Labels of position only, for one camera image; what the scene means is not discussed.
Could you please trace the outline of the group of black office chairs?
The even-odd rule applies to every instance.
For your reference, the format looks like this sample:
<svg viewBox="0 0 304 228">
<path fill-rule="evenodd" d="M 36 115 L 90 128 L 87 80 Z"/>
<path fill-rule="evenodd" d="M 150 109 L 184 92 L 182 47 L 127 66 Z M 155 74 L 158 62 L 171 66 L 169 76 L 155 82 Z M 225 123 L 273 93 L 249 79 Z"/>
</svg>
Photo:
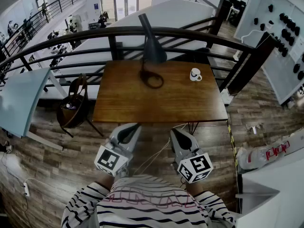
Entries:
<svg viewBox="0 0 304 228">
<path fill-rule="evenodd" d="M 246 8 L 246 3 L 242 0 L 229 0 L 232 6 L 228 12 L 226 21 L 228 21 L 231 25 L 237 27 L 243 12 Z"/>
</svg>

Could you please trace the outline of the white display board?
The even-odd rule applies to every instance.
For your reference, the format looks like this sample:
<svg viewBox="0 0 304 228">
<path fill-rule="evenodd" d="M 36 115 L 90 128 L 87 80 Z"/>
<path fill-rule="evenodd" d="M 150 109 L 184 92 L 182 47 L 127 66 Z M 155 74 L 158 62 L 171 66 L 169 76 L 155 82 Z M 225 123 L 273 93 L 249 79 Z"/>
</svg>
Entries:
<svg viewBox="0 0 304 228">
<path fill-rule="evenodd" d="M 262 66 L 283 104 L 304 85 L 299 74 L 304 72 L 304 0 L 248 0 L 234 37 L 255 47 L 264 32 L 273 33 L 287 51 L 274 49 Z"/>
</svg>

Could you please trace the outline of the dark wooden chair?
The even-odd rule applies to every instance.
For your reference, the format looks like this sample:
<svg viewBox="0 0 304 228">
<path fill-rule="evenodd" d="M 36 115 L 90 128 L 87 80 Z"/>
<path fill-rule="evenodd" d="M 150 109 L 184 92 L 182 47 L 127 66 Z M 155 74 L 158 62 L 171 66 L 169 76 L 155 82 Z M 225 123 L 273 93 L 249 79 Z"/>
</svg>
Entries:
<svg viewBox="0 0 304 228">
<path fill-rule="evenodd" d="M 67 129 L 73 129 L 80 126 L 83 122 L 87 122 L 99 135 L 103 134 L 88 120 L 90 101 L 87 93 L 86 74 L 80 74 L 75 79 L 65 97 L 59 104 L 57 109 L 57 121 L 61 129 L 73 137 Z"/>
</svg>

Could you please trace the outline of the person's striped shirt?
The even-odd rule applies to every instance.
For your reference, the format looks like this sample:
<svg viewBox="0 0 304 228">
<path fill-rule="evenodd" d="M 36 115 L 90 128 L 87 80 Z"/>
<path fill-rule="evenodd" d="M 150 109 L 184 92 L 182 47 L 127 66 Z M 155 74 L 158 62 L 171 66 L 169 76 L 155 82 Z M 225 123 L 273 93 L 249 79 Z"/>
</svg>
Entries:
<svg viewBox="0 0 304 228">
<path fill-rule="evenodd" d="M 150 175 L 114 179 L 112 188 L 95 181 L 67 203 L 61 228 L 235 228 L 224 201 L 204 190 L 185 189 Z"/>
</svg>

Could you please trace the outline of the white plastic bag red print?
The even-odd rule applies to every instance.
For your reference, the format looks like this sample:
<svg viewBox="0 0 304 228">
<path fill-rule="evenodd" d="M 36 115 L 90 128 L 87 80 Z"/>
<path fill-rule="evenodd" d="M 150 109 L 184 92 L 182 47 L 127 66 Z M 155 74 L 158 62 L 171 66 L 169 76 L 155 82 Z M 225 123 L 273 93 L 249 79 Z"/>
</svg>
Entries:
<svg viewBox="0 0 304 228">
<path fill-rule="evenodd" d="M 273 147 L 240 148 L 237 152 L 237 172 L 240 174 L 260 169 L 283 158 L 290 147 L 289 141 L 275 144 Z"/>
</svg>

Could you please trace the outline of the white floor box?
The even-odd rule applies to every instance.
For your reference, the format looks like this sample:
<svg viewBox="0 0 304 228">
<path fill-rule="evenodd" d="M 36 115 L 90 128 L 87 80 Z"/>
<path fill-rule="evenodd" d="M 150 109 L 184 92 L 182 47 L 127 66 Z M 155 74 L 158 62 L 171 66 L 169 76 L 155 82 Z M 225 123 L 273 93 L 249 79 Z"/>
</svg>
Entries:
<svg viewBox="0 0 304 228">
<path fill-rule="evenodd" d="M 223 89 L 221 91 L 220 95 L 221 95 L 224 105 L 230 105 L 230 103 L 234 99 L 234 96 L 229 94 L 227 88 Z"/>
</svg>

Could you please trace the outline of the dark curved railing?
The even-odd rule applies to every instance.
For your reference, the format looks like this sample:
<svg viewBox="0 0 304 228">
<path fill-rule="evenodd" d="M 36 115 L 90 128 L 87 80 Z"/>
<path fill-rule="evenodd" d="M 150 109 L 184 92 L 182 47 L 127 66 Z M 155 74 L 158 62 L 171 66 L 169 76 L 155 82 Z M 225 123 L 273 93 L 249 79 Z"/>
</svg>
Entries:
<svg viewBox="0 0 304 228">
<path fill-rule="evenodd" d="M 276 40 L 268 32 L 264 32 L 261 42 L 256 47 L 250 47 L 235 41 L 228 40 L 217 36 L 219 31 L 219 17 L 210 17 L 191 24 L 191 26 L 200 25 L 212 21 L 211 25 L 190 30 L 190 25 L 182 28 L 154 27 L 152 28 L 157 40 L 167 38 L 161 43 L 165 52 L 175 53 L 176 56 L 171 60 L 180 62 L 196 62 L 207 63 L 212 71 L 227 72 L 226 77 L 217 77 L 216 82 L 223 90 L 231 85 L 231 80 L 236 77 L 237 71 L 241 67 L 249 67 L 249 69 L 259 69 L 268 59 L 271 52 L 276 47 Z M 145 36 L 142 26 L 127 26 L 114 28 L 96 28 L 78 32 L 73 35 L 61 36 L 53 38 L 46 42 L 32 46 L 16 55 L 8 58 L 0 64 L 2 69 L 1 75 L 15 71 L 19 68 L 30 69 L 32 64 L 38 64 L 51 59 L 61 57 L 71 57 L 96 53 L 111 53 L 113 60 L 135 60 L 143 57 L 144 43 L 135 47 L 125 47 L 122 42 L 117 42 L 117 36 Z M 87 40 L 94 38 L 107 38 L 108 47 L 85 49 L 74 52 L 66 52 L 59 55 L 48 56 L 42 59 L 35 59 L 31 62 L 24 62 L 22 65 L 7 68 L 7 65 L 17 59 L 24 59 L 26 55 L 33 54 L 37 51 L 53 48 L 71 41 Z M 127 55 L 135 52 L 136 55 L 128 58 Z M 239 61 L 235 61 L 233 56 L 239 52 Z"/>
</svg>

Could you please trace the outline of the dark grey desk lamp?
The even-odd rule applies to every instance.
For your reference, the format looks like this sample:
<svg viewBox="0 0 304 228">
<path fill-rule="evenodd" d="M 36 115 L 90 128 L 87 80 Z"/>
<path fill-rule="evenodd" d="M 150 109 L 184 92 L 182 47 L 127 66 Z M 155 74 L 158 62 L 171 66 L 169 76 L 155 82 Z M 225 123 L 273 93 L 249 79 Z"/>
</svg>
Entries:
<svg viewBox="0 0 304 228">
<path fill-rule="evenodd" d="M 145 13 L 140 14 L 139 20 L 141 22 L 145 39 L 144 39 L 144 49 L 143 49 L 143 57 L 141 59 L 141 70 L 139 72 L 139 76 L 141 81 L 151 89 L 159 89 L 164 84 L 164 79 L 161 75 L 151 72 L 145 69 L 145 62 L 151 62 L 153 64 L 161 64 L 167 61 L 167 54 L 165 50 L 162 48 L 161 44 L 157 40 L 150 22 Z M 156 80 L 160 80 L 160 85 L 152 85 L 149 83 L 149 80 L 155 78 Z"/>
</svg>

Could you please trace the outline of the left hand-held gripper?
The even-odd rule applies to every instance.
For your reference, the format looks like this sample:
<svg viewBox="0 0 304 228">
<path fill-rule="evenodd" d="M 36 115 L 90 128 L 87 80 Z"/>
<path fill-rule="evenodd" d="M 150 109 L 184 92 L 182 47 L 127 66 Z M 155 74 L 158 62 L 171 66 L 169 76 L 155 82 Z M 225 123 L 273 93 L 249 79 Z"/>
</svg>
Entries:
<svg viewBox="0 0 304 228">
<path fill-rule="evenodd" d="M 101 145 L 95 158 L 95 166 L 113 177 L 119 175 L 133 158 L 133 150 L 142 131 L 139 123 L 127 123 L 116 127 L 105 145 Z"/>
</svg>

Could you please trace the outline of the black balcony railing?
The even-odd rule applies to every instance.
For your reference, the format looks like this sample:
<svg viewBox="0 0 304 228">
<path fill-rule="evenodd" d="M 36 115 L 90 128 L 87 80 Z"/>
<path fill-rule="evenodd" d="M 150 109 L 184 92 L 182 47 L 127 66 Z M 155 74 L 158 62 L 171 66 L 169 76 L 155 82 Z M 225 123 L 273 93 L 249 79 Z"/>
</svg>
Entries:
<svg viewBox="0 0 304 228">
<path fill-rule="evenodd" d="M 0 46 L 0 57 L 7 58 L 20 52 L 45 25 L 78 1 L 80 0 L 56 0 L 46 5 L 48 20 L 43 16 L 41 6 L 37 13 L 31 15 L 10 38 L 4 41 Z"/>
</svg>

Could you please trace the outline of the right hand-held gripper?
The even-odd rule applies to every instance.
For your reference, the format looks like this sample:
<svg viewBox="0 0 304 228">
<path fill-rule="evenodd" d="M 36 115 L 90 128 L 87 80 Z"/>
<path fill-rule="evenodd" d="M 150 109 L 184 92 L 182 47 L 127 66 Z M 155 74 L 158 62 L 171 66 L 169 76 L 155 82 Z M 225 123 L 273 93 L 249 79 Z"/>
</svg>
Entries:
<svg viewBox="0 0 304 228">
<path fill-rule="evenodd" d="M 195 137 L 182 129 L 172 128 L 170 138 L 177 174 L 187 183 L 207 178 L 213 170 L 213 165 L 209 155 L 199 148 Z"/>
</svg>

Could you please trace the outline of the yellow black hazard strip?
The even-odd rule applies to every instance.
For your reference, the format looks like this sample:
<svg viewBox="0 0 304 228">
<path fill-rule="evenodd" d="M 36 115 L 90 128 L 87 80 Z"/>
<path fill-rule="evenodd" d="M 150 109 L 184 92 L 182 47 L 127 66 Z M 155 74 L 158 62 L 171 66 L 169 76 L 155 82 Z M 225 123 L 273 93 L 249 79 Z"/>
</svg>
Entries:
<svg viewBox="0 0 304 228">
<path fill-rule="evenodd" d="M 238 161 L 237 161 L 237 157 L 236 157 L 236 155 L 237 155 L 236 145 L 235 145 L 235 141 L 234 141 L 234 137 L 233 137 L 233 134 L 232 134 L 232 130 L 231 130 L 229 120 L 227 120 L 226 122 L 227 122 L 228 132 L 229 132 L 229 136 L 230 136 L 230 144 L 231 144 L 231 147 L 232 147 L 235 169 L 236 169 L 236 171 L 238 171 Z"/>
</svg>

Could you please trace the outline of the person's right forearm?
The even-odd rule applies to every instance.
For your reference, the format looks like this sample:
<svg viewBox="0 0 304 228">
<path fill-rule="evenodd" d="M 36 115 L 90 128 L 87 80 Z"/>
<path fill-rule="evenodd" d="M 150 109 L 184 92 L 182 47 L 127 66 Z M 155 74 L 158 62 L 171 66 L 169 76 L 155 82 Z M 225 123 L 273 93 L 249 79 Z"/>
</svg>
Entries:
<svg viewBox="0 0 304 228">
<path fill-rule="evenodd" d="M 204 188 L 200 182 L 186 183 L 186 191 L 193 197 L 199 195 L 204 191 Z"/>
</svg>

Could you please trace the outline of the white cabinet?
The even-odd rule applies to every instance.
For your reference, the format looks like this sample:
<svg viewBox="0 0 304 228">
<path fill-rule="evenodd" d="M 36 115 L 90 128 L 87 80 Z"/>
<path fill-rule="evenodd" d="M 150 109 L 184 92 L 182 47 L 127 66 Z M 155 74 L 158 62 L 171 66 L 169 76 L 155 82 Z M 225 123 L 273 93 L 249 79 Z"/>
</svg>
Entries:
<svg viewBox="0 0 304 228">
<path fill-rule="evenodd" d="M 242 181 L 236 228 L 304 228 L 304 159 L 277 161 Z"/>
</svg>

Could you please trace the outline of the light blue table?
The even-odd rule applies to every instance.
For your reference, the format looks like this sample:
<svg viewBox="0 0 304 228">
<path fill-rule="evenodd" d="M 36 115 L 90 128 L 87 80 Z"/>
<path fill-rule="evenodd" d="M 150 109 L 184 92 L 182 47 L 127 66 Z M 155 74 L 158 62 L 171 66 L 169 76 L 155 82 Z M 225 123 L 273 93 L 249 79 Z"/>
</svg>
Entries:
<svg viewBox="0 0 304 228">
<path fill-rule="evenodd" d="M 0 91 L 0 128 L 21 138 L 28 134 L 50 68 L 13 75 Z"/>
</svg>

